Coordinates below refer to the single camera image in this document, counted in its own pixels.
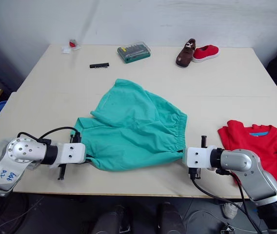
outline white shoe sole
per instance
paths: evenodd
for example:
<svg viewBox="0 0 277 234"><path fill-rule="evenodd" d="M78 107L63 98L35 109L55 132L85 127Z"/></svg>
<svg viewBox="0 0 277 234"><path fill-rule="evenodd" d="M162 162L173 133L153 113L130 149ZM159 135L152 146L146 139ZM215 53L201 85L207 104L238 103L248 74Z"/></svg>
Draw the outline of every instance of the white shoe sole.
<svg viewBox="0 0 277 234"><path fill-rule="evenodd" d="M210 56L207 56L207 57L204 57L204 58L198 58L198 59L193 57L192 61L193 62L203 62L207 59L213 59L213 58L219 56L219 54L220 54L220 49L218 50L218 52L215 55L210 55Z"/></svg>

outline black cable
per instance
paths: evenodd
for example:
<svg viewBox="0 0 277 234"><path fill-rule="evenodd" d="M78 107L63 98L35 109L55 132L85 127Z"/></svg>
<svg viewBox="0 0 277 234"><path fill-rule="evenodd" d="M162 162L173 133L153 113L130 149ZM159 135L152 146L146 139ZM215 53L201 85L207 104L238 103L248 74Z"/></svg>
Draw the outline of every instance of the black cable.
<svg viewBox="0 0 277 234"><path fill-rule="evenodd" d="M242 192L242 188L241 188L241 184L240 184L240 180L238 179L238 177L230 172L230 176L234 178L234 180L236 181L238 187L239 187L239 191L240 191L240 195L241 195L241 199L242 199L242 204L244 206L244 209L245 209L245 212L246 212L246 216L247 218L249 219L249 221L251 222L252 226L255 228L255 230L259 233L262 233L262 231L260 230L260 228L254 223L254 221L251 219L249 213L248 213L248 210L247 210L247 207L246 207L246 203L245 203L245 197L244 197L244 194Z"/></svg>
<svg viewBox="0 0 277 234"><path fill-rule="evenodd" d="M53 132L56 132L56 131L59 131L59 130L63 130L63 129L71 129L71 130L74 130L76 133L79 133L79 131L77 129L73 128L73 127L61 127L61 128L53 129L53 130L43 134L42 136L40 136L39 139L44 138L44 137L46 137L47 135L49 135L49 134L51 134Z"/></svg>
<svg viewBox="0 0 277 234"><path fill-rule="evenodd" d="M33 140L38 141L38 139L37 139L37 138L35 138L33 135L30 135L29 133L20 132L20 133L18 133L17 137L20 137L21 135L26 135L26 136L28 136L28 137L32 138Z"/></svg>
<svg viewBox="0 0 277 234"><path fill-rule="evenodd" d="M196 182L195 182L195 179L194 178L191 178L191 181L193 182L193 184L195 185L196 188L198 188L201 192L203 192L204 194L207 194L208 196L216 199L216 200L219 200L219 201L223 201L223 202L227 202L227 203L231 203L232 205L236 206L241 212L243 212L247 217L247 213L237 204L235 204L234 202L228 200L228 199L225 199L225 198L222 198L222 197L218 197L218 196L215 196L205 190L203 190ZM252 226L255 228L255 230L258 232L258 234L262 234L262 232L260 231L259 227L255 224L255 222L250 218L249 221L251 222Z"/></svg>

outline brown shoe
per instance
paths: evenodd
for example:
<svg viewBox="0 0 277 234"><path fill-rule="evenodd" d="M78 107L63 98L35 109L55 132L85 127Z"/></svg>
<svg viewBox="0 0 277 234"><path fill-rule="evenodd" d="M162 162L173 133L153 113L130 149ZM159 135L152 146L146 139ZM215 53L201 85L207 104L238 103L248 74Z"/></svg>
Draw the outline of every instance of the brown shoe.
<svg viewBox="0 0 277 234"><path fill-rule="evenodd" d="M187 67L189 63L192 61L193 53L196 48L195 39L190 39L179 53L176 63L181 67Z"/></svg>

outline white wall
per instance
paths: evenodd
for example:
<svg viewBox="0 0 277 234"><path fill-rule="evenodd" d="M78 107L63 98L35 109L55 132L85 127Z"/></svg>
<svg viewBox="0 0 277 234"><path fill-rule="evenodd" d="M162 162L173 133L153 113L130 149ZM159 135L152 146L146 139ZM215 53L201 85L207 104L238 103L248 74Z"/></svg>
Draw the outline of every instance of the white wall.
<svg viewBox="0 0 277 234"><path fill-rule="evenodd" d="M253 47L277 53L277 0L0 0L0 59L25 78L50 43Z"/></svg>

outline red t-shirt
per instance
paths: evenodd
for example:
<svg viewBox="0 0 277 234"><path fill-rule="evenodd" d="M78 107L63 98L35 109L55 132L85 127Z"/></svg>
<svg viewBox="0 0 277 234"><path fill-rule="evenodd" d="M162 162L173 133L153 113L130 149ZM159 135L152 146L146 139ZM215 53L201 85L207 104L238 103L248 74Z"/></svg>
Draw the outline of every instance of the red t-shirt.
<svg viewBox="0 0 277 234"><path fill-rule="evenodd" d="M255 152L261 159L264 170L277 180L277 128L255 125L245 128L241 122L230 120L228 127L218 130L226 150L245 149Z"/></svg>

